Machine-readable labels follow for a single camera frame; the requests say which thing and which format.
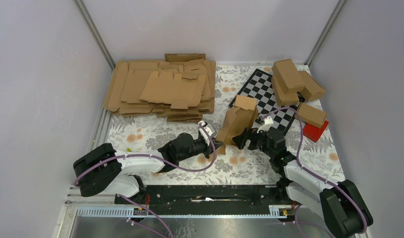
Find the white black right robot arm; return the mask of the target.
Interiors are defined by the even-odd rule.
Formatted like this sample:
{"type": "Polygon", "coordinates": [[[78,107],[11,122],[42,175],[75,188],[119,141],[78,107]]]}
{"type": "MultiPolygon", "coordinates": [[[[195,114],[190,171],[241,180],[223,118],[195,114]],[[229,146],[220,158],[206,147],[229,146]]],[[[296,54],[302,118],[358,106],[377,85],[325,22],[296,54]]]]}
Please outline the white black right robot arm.
{"type": "Polygon", "coordinates": [[[324,219],[336,238],[348,238],[365,231],[374,222],[356,185],[346,179],[326,179],[303,166],[287,150],[283,133],[275,128],[267,131],[246,128],[233,142],[239,149],[249,142],[249,150],[260,150],[270,158],[274,172],[281,175],[276,198],[282,204],[298,202],[324,219]]]}

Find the aluminium frame rail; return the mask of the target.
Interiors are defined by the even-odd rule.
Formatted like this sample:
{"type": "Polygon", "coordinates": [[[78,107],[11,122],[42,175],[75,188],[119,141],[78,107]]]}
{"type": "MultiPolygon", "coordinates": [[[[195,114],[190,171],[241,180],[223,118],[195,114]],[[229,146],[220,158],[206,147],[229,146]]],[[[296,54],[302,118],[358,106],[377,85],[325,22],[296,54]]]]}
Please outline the aluminium frame rail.
{"type": "Polygon", "coordinates": [[[348,218],[363,200],[351,181],[340,190],[326,188],[318,194],[293,183],[277,185],[146,185],[131,200],[159,216],[188,217],[286,217],[292,204],[303,204],[328,218],[348,218]]]}

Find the cardboard box on red block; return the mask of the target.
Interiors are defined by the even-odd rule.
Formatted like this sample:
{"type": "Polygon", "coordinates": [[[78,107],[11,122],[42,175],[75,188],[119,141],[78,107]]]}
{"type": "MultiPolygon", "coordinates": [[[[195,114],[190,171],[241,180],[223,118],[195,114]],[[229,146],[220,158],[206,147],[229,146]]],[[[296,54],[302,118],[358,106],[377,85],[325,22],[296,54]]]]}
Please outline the cardboard box on red block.
{"type": "Polygon", "coordinates": [[[306,103],[300,103],[297,113],[299,118],[310,125],[313,125],[317,128],[321,128],[327,118],[327,113],[317,109],[313,106],[310,106],[306,103]]]}

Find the red flat block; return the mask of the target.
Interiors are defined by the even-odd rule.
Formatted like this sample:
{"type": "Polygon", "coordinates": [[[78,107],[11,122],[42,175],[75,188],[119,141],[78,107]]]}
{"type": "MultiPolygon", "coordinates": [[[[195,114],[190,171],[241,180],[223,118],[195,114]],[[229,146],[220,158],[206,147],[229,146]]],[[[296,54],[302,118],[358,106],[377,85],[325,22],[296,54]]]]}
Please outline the red flat block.
{"type": "Polygon", "coordinates": [[[324,133],[325,129],[327,128],[329,122],[326,120],[324,121],[323,125],[318,128],[315,127],[311,124],[306,124],[305,127],[303,128],[303,135],[310,139],[313,142],[317,142],[322,134],[324,133]]]}

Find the black white chessboard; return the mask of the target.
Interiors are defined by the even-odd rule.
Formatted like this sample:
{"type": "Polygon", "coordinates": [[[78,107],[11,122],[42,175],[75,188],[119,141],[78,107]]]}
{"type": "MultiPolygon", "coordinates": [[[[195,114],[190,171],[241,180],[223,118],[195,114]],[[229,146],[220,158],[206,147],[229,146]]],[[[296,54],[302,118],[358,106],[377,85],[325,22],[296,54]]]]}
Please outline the black white chessboard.
{"type": "MultiPolygon", "coordinates": [[[[271,74],[256,69],[237,94],[255,98],[258,112],[262,115],[268,114],[280,107],[272,88],[271,79],[271,74]]],[[[291,110],[279,111],[274,115],[273,120],[273,127],[286,135],[295,120],[294,112],[291,110]]]]}

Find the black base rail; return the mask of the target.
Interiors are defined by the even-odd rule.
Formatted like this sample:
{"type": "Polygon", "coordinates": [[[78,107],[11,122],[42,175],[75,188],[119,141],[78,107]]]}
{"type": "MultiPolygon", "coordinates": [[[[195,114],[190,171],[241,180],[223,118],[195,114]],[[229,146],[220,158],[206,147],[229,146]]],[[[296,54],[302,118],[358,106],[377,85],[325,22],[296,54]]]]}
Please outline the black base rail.
{"type": "Polygon", "coordinates": [[[137,203],[157,215],[287,216],[299,205],[279,185],[146,185],[132,197],[115,194],[116,205],[137,203]]]}

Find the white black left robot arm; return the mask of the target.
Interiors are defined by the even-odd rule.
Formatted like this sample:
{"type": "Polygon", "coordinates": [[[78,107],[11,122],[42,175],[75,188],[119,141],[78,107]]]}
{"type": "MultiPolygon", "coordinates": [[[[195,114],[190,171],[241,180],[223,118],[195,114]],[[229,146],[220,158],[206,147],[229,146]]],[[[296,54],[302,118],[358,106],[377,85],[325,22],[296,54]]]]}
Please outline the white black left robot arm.
{"type": "Polygon", "coordinates": [[[112,144],[104,143],[73,163],[74,185],[83,197],[103,191],[125,195],[132,203],[145,199],[143,182],[136,173],[166,173],[179,168],[179,163],[202,154],[209,158],[217,153],[222,142],[202,133],[194,139],[181,133],[176,139],[152,152],[117,152],[112,144]]]}

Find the floral patterned tablecloth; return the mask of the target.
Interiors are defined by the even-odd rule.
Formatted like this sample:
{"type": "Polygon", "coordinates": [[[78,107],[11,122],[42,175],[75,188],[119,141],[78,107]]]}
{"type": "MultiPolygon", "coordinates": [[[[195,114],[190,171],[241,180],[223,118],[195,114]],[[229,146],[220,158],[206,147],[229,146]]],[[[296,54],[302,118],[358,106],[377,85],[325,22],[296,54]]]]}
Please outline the floral patterned tablecloth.
{"type": "MultiPolygon", "coordinates": [[[[203,119],[215,128],[222,127],[229,103],[252,75],[257,66],[225,66],[216,68],[215,109],[204,114],[203,119]]],[[[186,132],[197,136],[195,123],[168,122],[156,115],[112,116],[104,133],[105,141],[118,151],[130,148],[133,152],[151,152],[186,132]]],[[[328,179],[343,181],[345,175],[329,129],[317,142],[302,137],[299,123],[295,120],[286,134],[290,152],[300,154],[301,163],[328,179]]],[[[250,185],[274,184],[279,180],[266,155],[258,150],[239,150],[228,147],[225,155],[215,160],[198,155],[180,162],[179,169],[168,173],[142,172],[145,185],[250,185]]]]}

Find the cardboard box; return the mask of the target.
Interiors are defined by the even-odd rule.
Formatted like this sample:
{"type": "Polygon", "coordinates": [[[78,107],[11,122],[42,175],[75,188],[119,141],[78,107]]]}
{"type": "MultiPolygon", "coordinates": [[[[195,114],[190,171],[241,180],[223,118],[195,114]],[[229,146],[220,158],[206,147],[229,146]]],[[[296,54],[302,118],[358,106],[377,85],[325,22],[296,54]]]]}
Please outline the cardboard box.
{"type": "Polygon", "coordinates": [[[300,103],[297,113],[299,118],[310,125],[313,125],[317,128],[321,128],[327,118],[327,113],[317,109],[313,106],[310,106],[306,103],[300,103]]]}
{"type": "Polygon", "coordinates": [[[306,101],[319,100],[325,95],[326,90],[307,71],[300,71],[299,74],[305,83],[300,95],[306,101]]]}
{"type": "Polygon", "coordinates": [[[291,59],[274,62],[272,71],[284,93],[298,93],[305,88],[305,82],[291,59]]]}
{"type": "Polygon", "coordinates": [[[299,97],[297,93],[284,93],[282,87],[279,85],[275,76],[272,76],[272,89],[274,91],[276,102],[280,107],[293,106],[299,103],[299,97]]]}
{"type": "Polygon", "coordinates": [[[232,138],[243,133],[245,128],[252,127],[258,116],[257,99],[237,95],[234,106],[226,112],[222,128],[216,137],[223,145],[216,150],[217,155],[226,154],[226,146],[236,146],[232,138]]]}

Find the stack of flat cardboard sheets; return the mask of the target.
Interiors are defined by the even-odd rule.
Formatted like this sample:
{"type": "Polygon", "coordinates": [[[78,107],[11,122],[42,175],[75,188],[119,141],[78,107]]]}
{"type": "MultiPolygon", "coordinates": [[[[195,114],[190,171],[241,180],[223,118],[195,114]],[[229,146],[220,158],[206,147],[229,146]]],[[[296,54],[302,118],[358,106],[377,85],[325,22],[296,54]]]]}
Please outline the stack of flat cardboard sheets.
{"type": "Polygon", "coordinates": [[[214,112],[216,62],[205,54],[119,60],[103,107],[113,115],[155,114],[167,121],[198,122],[214,112]]]}

